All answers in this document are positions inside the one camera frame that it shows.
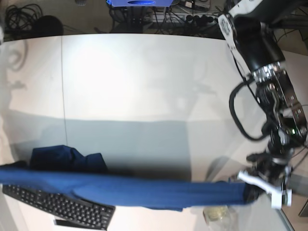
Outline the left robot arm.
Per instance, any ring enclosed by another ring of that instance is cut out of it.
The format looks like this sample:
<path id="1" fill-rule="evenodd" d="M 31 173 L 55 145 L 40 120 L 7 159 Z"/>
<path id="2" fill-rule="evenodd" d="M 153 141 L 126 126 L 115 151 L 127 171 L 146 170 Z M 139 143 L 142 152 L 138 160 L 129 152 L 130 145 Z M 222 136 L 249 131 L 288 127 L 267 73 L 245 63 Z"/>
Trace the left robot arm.
<path id="1" fill-rule="evenodd" d="M 305 0 L 228 0 L 218 17 L 221 33 L 243 79 L 229 98 L 231 116 L 248 140 L 269 138 L 264 152 L 246 158 L 253 166 L 240 171 L 237 178 L 247 184 L 248 201 L 267 193 L 273 208 L 291 204 L 292 191 L 287 187 L 293 171 L 290 160 L 296 148 L 305 146 L 308 136 L 306 116 L 273 31 L 306 27 L 307 20 L 291 16 L 292 11 L 304 5 Z M 253 98 L 266 115 L 260 137 L 247 134 L 234 108 L 236 94 L 251 83 L 256 84 Z"/>

